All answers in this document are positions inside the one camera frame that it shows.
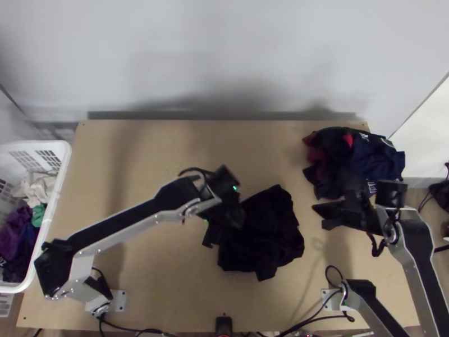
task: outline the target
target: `black cloth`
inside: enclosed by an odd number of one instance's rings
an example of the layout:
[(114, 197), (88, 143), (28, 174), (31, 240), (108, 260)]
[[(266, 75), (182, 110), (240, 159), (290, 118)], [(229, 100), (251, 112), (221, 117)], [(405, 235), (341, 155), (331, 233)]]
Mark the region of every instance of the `black cloth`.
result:
[(352, 151), (342, 158), (348, 170), (370, 181), (401, 179), (405, 167), (405, 152), (396, 151), (383, 136), (364, 131), (352, 131)]
[(385, 137), (349, 127), (328, 127), (303, 139), (312, 166), (303, 170), (317, 199), (338, 199), (348, 190), (376, 193), (377, 180), (400, 179), (405, 154)]
[(293, 212), (291, 195), (275, 185), (241, 203), (246, 213), (240, 230), (235, 229), (218, 250), (218, 265), (225, 271), (255, 271), (257, 279), (272, 278), (304, 252), (304, 238)]

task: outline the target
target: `pile of clothes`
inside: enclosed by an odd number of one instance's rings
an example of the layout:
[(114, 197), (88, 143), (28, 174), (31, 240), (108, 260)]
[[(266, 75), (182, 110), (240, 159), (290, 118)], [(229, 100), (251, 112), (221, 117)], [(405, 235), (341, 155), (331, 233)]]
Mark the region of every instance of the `pile of clothes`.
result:
[(13, 197), (23, 198), (28, 206), (34, 208), (42, 204), (48, 204), (56, 183), (57, 171), (48, 173), (28, 172), (12, 191)]
[(384, 136), (349, 127), (328, 127), (303, 139), (312, 165), (303, 170), (317, 199), (338, 199), (348, 190), (376, 193), (381, 179), (402, 180), (405, 153)]
[(20, 207), (0, 229), (0, 267), (5, 282), (20, 283), (26, 276), (45, 205), (35, 208)]
[[(255, 272), (263, 281), (274, 277), (278, 267), (303, 255), (304, 238), (298, 230), (291, 195), (279, 185), (244, 200), (239, 207), (245, 214), (241, 228), (225, 226), (227, 232), (215, 242), (219, 244), (218, 265), (223, 270)], [(216, 225), (208, 220), (209, 226)]]

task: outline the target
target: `black cable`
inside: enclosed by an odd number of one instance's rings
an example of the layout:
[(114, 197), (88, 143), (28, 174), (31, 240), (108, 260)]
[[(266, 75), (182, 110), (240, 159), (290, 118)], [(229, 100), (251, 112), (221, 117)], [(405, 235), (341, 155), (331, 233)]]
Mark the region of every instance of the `black cable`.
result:
[(438, 253), (438, 252), (447, 251), (448, 249), (449, 249), (449, 244), (435, 248), (433, 252)]
[(340, 278), (341, 278), (341, 281), (342, 281), (342, 280), (343, 280), (343, 275), (342, 275), (341, 271), (340, 271), (336, 266), (332, 266), (332, 265), (327, 266), (327, 267), (326, 267), (326, 270), (324, 270), (324, 276), (326, 277), (327, 282), (328, 282), (330, 285), (332, 285), (334, 288), (340, 288), (338, 285), (335, 285), (334, 283), (332, 283), (332, 282), (330, 281), (330, 279), (329, 279), (329, 276), (327, 276), (327, 273), (328, 273), (328, 271), (329, 271), (330, 269), (336, 270), (336, 271), (338, 272)]
[(104, 332), (103, 332), (103, 329), (102, 329), (102, 323), (103, 323), (102, 320), (98, 320), (98, 330), (100, 331), (101, 337), (106, 337), (106, 336), (104, 336)]
[(279, 335), (277, 335), (276, 337), (284, 337), (285, 335), (288, 335), (289, 333), (292, 333), (292, 332), (294, 332), (294, 331), (300, 329), (300, 328), (303, 327), (304, 325), (309, 324), (309, 323), (311, 323), (311, 322), (314, 322), (314, 321), (316, 321), (316, 320), (325, 320), (325, 319), (330, 319), (330, 318), (340, 318), (340, 317), (344, 317), (344, 318), (346, 318), (348, 321), (354, 322), (355, 319), (354, 319), (353, 317), (351, 317), (351, 316), (348, 316), (346, 312), (343, 312), (343, 315), (341, 315), (341, 316), (327, 316), (327, 317), (321, 317), (321, 318), (313, 319), (313, 318), (315, 318), (315, 317), (316, 317), (316, 316), (323, 310), (323, 308), (326, 306), (327, 302), (329, 302), (329, 301), (331, 300), (332, 297), (334, 297), (336, 294), (341, 293), (341, 292), (342, 292), (342, 290), (340, 289), (340, 290), (337, 290), (337, 291), (335, 291), (334, 293), (332, 293), (332, 294), (331, 294), (331, 295), (324, 301), (324, 303), (323, 303), (323, 305), (321, 306), (321, 308), (318, 309), (318, 311), (317, 311), (315, 314), (313, 314), (311, 317), (307, 318), (306, 320), (304, 320), (304, 321), (302, 321), (302, 322), (299, 322), (298, 324), (292, 326), (291, 328), (289, 328), (289, 329), (287, 329), (287, 330), (281, 332), (281, 333), (280, 333)]
[(425, 204), (427, 204), (429, 202), (429, 200), (432, 200), (433, 196), (431, 196), (429, 199), (427, 199), (424, 203), (421, 202), (421, 205), (418, 207), (418, 213), (421, 213), (421, 211), (423, 210)]
[(131, 328), (128, 328), (128, 327), (118, 326), (118, 325), (115, 325), (113, 323), (110, 323), (110, 322), (106, 321), (104, 319), (105, 315), (106, 315), (106, 313), (103, 313), (103, 314), (100, 315), (100, 317), (97, 317), (97, 319), (100, 321), (100, 323), (99, 323), (99, 330), (100, 330), (100, 334), (101, 334), (102, 337), (104, 337), (104, 332), (102, 330), (102, 324), (103, 323), (106, 324), (106, 325), (109, 325), (111, 327), (114, 327), (116, 329), (119, 329), (119, 330), (129, 331), (129, 332), (132, 332), (132, 333), (138, 333), (136, 336), (140, 336), (143, 333), (150, 333), (150, 334), (161, 334), (161, 335), (163, 334), (163, 335), (168, 336), (168, 337), (176, 337), (175, 335), (172, 335), (172, 334), (169, 334), (169, 333), (165, 333), (164, 331), (159, 330), (159, 329), (143, 329), (143, 330), (139, 330), (139, 329), (131, 329)]
[(33, 337), (38, 337), (40, 332), (42, 331), (42, 328), (38, 328), (38, 330), (34, 333)]
[(313, 322), (317, 322), (317, 321), (330, 320), (330, 319), (332, 319), (332, 318), (346, 318), (346, 319), (347, 319), (348, 317), (351, 317), (351, 316), (348, 316), (347, 314), (343, 314), (343, 315), (338, 315), (338, 316), (318, 317), (318, 318), (315, 318), (315, 319), (310, 320), (310, 321), (304, 321), (304, 322), (302, 322), (302, 323), (299, 323), (299, 324), (297, 325), (296, 329), (299, 330), (299, 329), (302, 328), (303, 326), (305, 326), (305, 325), (307, 325), (307, 324), (310, 324), (310, 323), (313, 323)]
[(323, 305), (321, 306), (320, 309), (318, 309), (318, 311), (313, 314), (311, 317), (307, 318), (306, 320), (299, 322), (298, 324), (292, 326), (291, 328), (281, 332), (280, 334), (278, 334), (276, 337), (284, 337), (285, 335), (288, 335), (289, 333), (292, 333), (298, 329), (300, 329), (301, 327), (312, 323), (312, 322), (316, 322), (316, 321), (321, 321), (321, 320), (329, 320), (331, 318), (346, 318), (348, 321), (350, 322), (354, 322), (355, 319), (352, 316), (349, 316), (346, 311), (343, 311), (342, 315), (339, 316), (326, 316), (326, 317), (320, 317), (320, 318), (315, 318), (322, 310), (323, 308), (326, 306), (327, 302), (329, 302), (331, 300), (332, 297), (334, 297), (336, 294), (343, 292), (343, 289), (339, 286), (336, 286), (333, 282), (331, 282), (331, 280), (329, 279), (329, 276), (327, 275), (330, 269), (334, 269), (338, 272), (339, 276), (341, 277), (341, 280), (343, 280), (343, 274), (341, 273), (341, 271), (336, 267), (336, 266), (332, 266), (329, 265), (326, 267), (326, 270), (324, 271), (324, 275), (326, 277), (326, 280), (328, 281), (328, 283), (333, 286), (334, 288), (339, 288), (339, 290), (336, 290), (334, 293), (332, 293), (323, 303)]
[(387, 245), (385, 242), (385, 239), (382, 239), (381, 242), (379, 243), (379, 247), (377, 247), (377, 242), (375, 241), (374, 235), (371, 233), (368, 233), (368, 232), (366, 234), (369, 237), (369, 239), (371, 240), (371, 245), (372, 245), (371, 255), (373, 257), (379, 257), (382, 254), (383, 249)]

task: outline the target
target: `wooden table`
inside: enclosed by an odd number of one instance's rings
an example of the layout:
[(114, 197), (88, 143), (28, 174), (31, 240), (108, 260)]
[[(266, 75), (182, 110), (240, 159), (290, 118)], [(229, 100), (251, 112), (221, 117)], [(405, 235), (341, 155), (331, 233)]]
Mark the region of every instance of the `wooden table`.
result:
[[(209, 170), (226, 164), (240, 179), (243, 197), (281, 184), (294, 202), (305, 239), (303, 257), (258, 282), (254, 273), (224, 272), (217, 248), (201, 245), (206, 227), (199, 218), (185, 225), (163, 224), (100, 254), (94, 265), (111, 288), (127, 291), (124, 313), (111, 322), (164, 331), (214, 331), (226, 313), (235, 331), (279, 331), (307, 318), (320, 306), (324, 269), (337, 266), (346, 278), (369, 279), (378, 299), (400, 324), (417, 325), (400, 264), (386, 251), (371, 256), (365, 233), (321, 229), (311, 209), (317, 203), (302, 169), (301, 139), (328, 126), (367, 130), (364, 122), (310, 121), (87, 121), (80, 123), (61, 197), (47, 240), (66, 238), (115, 212), (140, 203), (190, 166)], [(323, 320), (313, 330), (366, 328), (356, 321)], [(26, 291), (18, 326), (97, 330), (98, 321), (71, 299), (45, 300), (37, 278)]]

